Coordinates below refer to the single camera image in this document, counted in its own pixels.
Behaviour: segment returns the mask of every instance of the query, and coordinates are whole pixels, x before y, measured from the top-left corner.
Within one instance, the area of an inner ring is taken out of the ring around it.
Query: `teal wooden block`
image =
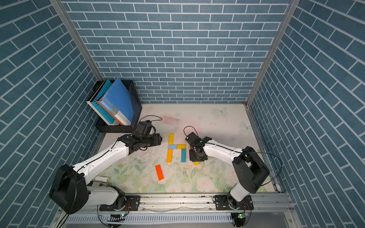
[[[181,162],[186,162],[186,149],[181,149]]]

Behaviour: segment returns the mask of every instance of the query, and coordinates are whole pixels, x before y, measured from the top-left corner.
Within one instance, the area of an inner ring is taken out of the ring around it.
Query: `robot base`
[[[129,211],[138,211],[139,201],[141,199],[140,196],[125,196],[124,198],[127,206],[129,206],[130,203]],[[113,205],[102,204],[100,205],[99,211],[121,211],[125,210],[125,208],[126,207],[123,206],[121,209],[118,209],[114,204]]]
[[[215,209],[216,210],[253,210],[253,203],[251,196],[246,196],[241,202],[238,203],[237,208],[232,208],[230,204],[228,203],[228,197],[225,195],[215,195],[213,197],[213,200],[215,202]]]

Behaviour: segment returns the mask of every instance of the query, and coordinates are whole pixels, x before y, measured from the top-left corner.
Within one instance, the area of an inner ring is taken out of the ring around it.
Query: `black mounting plate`
[[[216,210],[235,210],[233,208],[230,207],[228,201],[227,201],[227,196],[226,195],[215,195],[213,197],[214,202],[215,202],[215,209]],[[239,207],[237,210],[253,210],[253,203],[252,203],[252,199],[251,196],[248,195],[246,196],[241,202],[240,204],[242,204],[241,207]]]
[[[129,205],[128,202],[130,202],[130,208],[129,211],[138,211],[138,206],[139,206],[139,201],[141,199],[140,196],[125,196],[126,198],[126,203],[127,205]],[[113,205],[105,205],[102,204],[99,207],[99,211],[116,211],[114,210]]]

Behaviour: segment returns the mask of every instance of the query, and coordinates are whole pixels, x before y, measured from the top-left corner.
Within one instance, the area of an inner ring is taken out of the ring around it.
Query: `orange wooden block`
[[[158,180],[160,181],[164,178],[164,175],[162,174],[161,166],[156,165],[155,168],[156,168]]]
[[[171,163],[172,162],[172,149],[167,149],[167,159],[166,159],[167,163]]]

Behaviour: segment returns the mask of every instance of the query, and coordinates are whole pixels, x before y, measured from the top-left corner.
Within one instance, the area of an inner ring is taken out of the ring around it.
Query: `cable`
[[[185,134],[185,136],[187,136],[186,135],[186,133],[185,133],[185,128],[187,128],[187,127],[192,127],[192,128],[194,128],[193,126],[186,126],[186,127],[184,127],[184,130],[183,130],[183,132],[184,132],[184,134]]]
[[[161,117],[159,117],[159,116],[155,116],[155,115],[147,115],[147,116],[154,116],[154,117],[158,117],[158,118],[160,118],[160,120],[162,120],[162,118],[161,118]]]
[[[239,151],[235,151],[235,150],[231,150],[231,149],[229,149],[229,148],[226,148],[226,147],[224,147],[224,146],[221,146],[221,145],[218,145],[218,144],[214,144],[214,143],[208,143],[208,142],[206,142],[207,144],[212,144],[212,145],[215,145],[215,146],[220,146],[220,147],[222,147],[222,148],[225,148],[225,149],[227,149],[227,150],[230,150],[230,151],[233,151],[233,152],[236,152],[236,153],[242,153],[242,152],[239,152]],[[270,154],[270,155],[272,155],[272,156],[274,156],[274,157],[277,157],[278,159],[279,159],[279,161],[280,161],[280,170],[279,170],[279,172],[277,173],[277,175],[275,176],[275,177],[273,177],[269,182],[267,182],[267,183],[265,183],[265,184],[262,184],[262,185],[260,185],[260,187],[261,186],[264,186],[264,185],[267,185],[268,183],[270,183],[272,180],[274,180],[275,178],[277,178],[279,175],[280,175],[280,173],[281,173],[281,171],[282,171],[282,169],[283,169],[283,161],[281,160],[281,158],[280,157],[278,157],[278,156],[276,156],[275,154],[272,154],[272,153],[266,153],[266,152],[251,152],[251,153],[246,153],[246,154]]]
[[[61,225],[58,225],[57,226],[57,228],[61,228],[63,225],[64,225],[64,223],[66,222],[66,220],[68,219],[68,216],[69,216],[69,214],[65,214],[62,218],[61,218],[61,220],[60,220],[60,222],[59,222],[59,224],[61,224]]]
[[[151,209],[147,209],[147,208],[143,208],[143,209],[148,210],[148,211],[152,211],[152,212],[164,213],[164,212],[169,212],[169,211],[172,211],[172,210],[177,210],[177,209],[180,209],[180,208],[189,208],[189,209],[193,209],[193,210],[202,210],[202,209],[206,209],[206,208],[210,208],[210,207],[211,206],[206,206],[204,208],[190,208],[190,207],[187,207],[187,206],[181,206],[181,207],[174,208],[174,209],[171,209],[171,210],[163,210],[163,211],[151,210]]]
[[[99,218],[99,205],[96,206],[96,213],[97,213],[97,219],[99,219],[99,221],[101,222],[101,224],[103,224],[106,227],[109,227],[108,225],[106,225],[105,223],[103,223],[101,221],[101,219]]]
[[[248,205],[248,203],[246,203],[245,201],[244,201],[244,203],[248,206],[250,212],[249,212],[249,218],[247,219],[247,217],[246,217],[247,220],[245,221],[245,223],[243,224],[243,226],[245,226],[249,222],[249,220],[251,218],[251,214],[252,214],[252,209],[250,209],[250,206]]]

